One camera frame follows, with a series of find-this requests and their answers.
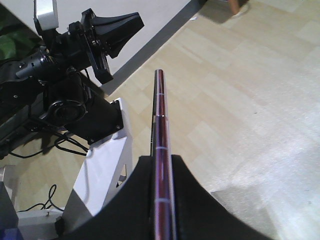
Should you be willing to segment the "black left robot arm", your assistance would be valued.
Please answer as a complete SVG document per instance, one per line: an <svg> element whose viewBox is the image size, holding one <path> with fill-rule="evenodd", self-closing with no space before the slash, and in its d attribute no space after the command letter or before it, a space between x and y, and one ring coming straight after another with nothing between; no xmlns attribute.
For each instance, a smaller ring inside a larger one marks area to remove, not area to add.
<svg viewBox="0 0 320 240"><path fill-rule="evenodd" d="M91 9L68 31L57 32L55 8L34 10L34 24L44 44L21 60L0 66L0 155L5 157L36 134L76 144L87 141L85 157L65 208L53 216L16 212L4 183L0 185L0 237L3 240L135 240L148 236L148 219L128 200L134 177L132 136L123 101L106 101L86 83L92 67L97 80L112 80L107 59L116 58L144 26L137 12L98 17Z"/></svg>

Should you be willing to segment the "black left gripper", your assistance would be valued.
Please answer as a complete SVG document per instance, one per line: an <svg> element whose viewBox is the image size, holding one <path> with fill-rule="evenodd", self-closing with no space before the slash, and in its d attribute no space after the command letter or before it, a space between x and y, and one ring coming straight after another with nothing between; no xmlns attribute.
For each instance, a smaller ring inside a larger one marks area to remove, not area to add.
<svg viewBox="0 0 320 240"><path fill-rule="evenodd" d="M105 84L113 79L107 54L112 59L116 58L125 44L144 26L138 12L98 17L89 8L81 13L81 21L69 24L67 32L61 34L55 28L42 29L41 37L58 70L75 68L82 71L91 66L95 78Z"/></svg>

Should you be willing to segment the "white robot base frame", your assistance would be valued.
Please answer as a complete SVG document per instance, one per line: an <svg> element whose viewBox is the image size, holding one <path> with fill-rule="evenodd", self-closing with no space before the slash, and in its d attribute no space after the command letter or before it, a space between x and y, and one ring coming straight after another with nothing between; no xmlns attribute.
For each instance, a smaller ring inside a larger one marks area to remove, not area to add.
<svg viewBox="0 0 320 240"><path fill-rule="evenodd" d="M15 165L0 168L0 238L2 240L53 240L58 227L74 232L95 217L117 194L133 171L132 136L123 99L123 128L92 144L79 171L66 205L17 212L18 171Z"/></svg>

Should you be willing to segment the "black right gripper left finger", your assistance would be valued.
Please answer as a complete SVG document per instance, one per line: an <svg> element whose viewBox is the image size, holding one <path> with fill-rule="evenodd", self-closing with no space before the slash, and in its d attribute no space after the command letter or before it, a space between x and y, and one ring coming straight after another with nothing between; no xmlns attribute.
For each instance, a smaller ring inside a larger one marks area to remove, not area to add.
<svg viewBox="0 0 320 240"><path fill-rule="evenodd" d="M141 156L113 199L61 240L150 240L153 158Z"/></svg>

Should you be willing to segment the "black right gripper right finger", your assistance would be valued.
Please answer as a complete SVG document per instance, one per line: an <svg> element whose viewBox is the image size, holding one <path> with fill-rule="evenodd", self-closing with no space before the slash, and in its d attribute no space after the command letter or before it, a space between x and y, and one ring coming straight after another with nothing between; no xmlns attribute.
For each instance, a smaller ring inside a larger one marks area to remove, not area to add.
<svg viewBox="0 0 320 240"><path fill-rule="evenodd" d="M229 213L196 180L182 157L172 155L179 240L268 240Z"/></svg>

